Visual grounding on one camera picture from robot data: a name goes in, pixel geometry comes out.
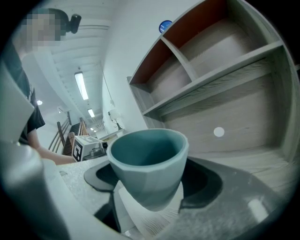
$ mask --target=staircase railing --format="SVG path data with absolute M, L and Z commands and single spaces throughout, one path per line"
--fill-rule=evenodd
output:
M 71 119 L 70 119 L 70 114 L 69 112 L 67 113 L 67 119 L 64 121 L 64 123 L 61 125 L 60 122 L 57 122 L 57 132 L 54 136 L 54 138 L 52 139 L 49 147 L 48 147 L 48 150 L 50 150 L 51 148 L 51 151 L 52 152 L 57 152 L 59 146 L 60 146 L 60 143 L 62 143 L 63 146 L 65 146 L 65 138 L 64 138 L 64 134 L 66 133 L 66 130 L 68 128 L 68 126 L 71 125 Z
M 86 125 L 85 122 L 83 121 L 82 118 L 80 118 L 80 125 L 79 125 L 79 130 L 78 130 L 78 136 L 87 136 L 88 131 L 86 130 Z M 75 133 L 74 132 L 70 132 L 68 134 L 72 149 L 73 149 L 73 144 L 74 144 L 74 138 L 75 138 Z

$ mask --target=teal cup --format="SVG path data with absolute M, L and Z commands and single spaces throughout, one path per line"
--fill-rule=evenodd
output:
M 179 186 L 188 156 L 188 139 L 170 129 L 132 132 L 107 149 L 110 164 L 126 190 L 151 211 L 164 209 Z

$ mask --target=fluorescent light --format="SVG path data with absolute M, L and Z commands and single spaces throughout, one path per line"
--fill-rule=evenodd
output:
M 90 116 L 91 116 L 92 118 L 95 116 L 93 110 L 88 109 L 88 112 L 89 112 L 89 114 L 90 114 Z
M 75 79 L 82 98 L 84 100 L 89 99 L 88 93 L 86 92 L 85 85 L 84 85 L 83 73 L 82 72 L 75 73 Z

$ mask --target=white box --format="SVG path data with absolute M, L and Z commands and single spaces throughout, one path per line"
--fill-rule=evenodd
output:
M 91 136 L 75 136 L 72 157 L 77 162 L 82 162 L 83 157 L 90 154 L 93 148 L 98 148 L 101 140 Z

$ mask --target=shelf compartment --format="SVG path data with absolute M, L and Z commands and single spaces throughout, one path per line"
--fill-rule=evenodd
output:
M 225 76 L 226 74 L 229 74 L 230 72 L 233 72 L 233 71 L 235 71 L 239 68 L 242 68 L 248 64 L 251 64 L 260 59 L 263 59 L 280 47 L 282 47 L 282 42 L 277 41 L 275 43 L 272 43 L 267 46 L 256 49 L 256 50 L 254 50 L 246 55 L 243 55 L 231 62 L 228 62 L 227 64 L 217 68 L 215 71 L 207 73 L 206 75 L 196 79 L 192 83 L 181 88 L 177 92 L 174 92 L 169 97 L 166 97 L 165 99 L 161 100 L 160 102 L 154 104 L 152 107 L 146 108 L 146 110 L 143 111 L 143 115 L 146 115 L 152 111 L 155 111 L 155 110 L 167 105 L 168 103 L 188 94 L 189 92 L 191 92 L 203 85 L 206 85 L 222 76 Z
M 299 153 L 300 139 L 300 86 L 293 61 L 288 59 L 284 48 L 277 49 L 270 57 L 272 78 L 275 83 L 280 109 L 278 144 L 288 162 Z
M 278 100 L 271 73 L 162 116 L 166 128 L 183 133 L 190 152 L 223 152 L 274 146 Z M 217 127 L 223 136 L 214 134 Z
M 174 55 L 147 80 L 145 83 L 130 84 L 130 88 L 141 112 L 168 98 L 192 81 Z
M 160 116 L 167 115 L 270 73 L 270 63 L 266 59 L 262 59 L 193 90 L 159 108 L 157 112 Z
M 146 83 L 172 55 L 172 51 L 159 39 L 145 55 L 130 84 Z
M 184 58 L 187 72 L 193 72 L 196 79 L 278 41 L 266 36 L 262 28 L 238 0 L 206 0 L 185 13 L 161 38 L 170 43 L 173 52 L 178 51 L 179 60 Z
M 229 167 L 235 167 L 255 174 L 262 170 L 284 168 L 288 163 L 278 147 L 257 147 L 247 150 L 189 153 L 189 157 L 206 159 Z

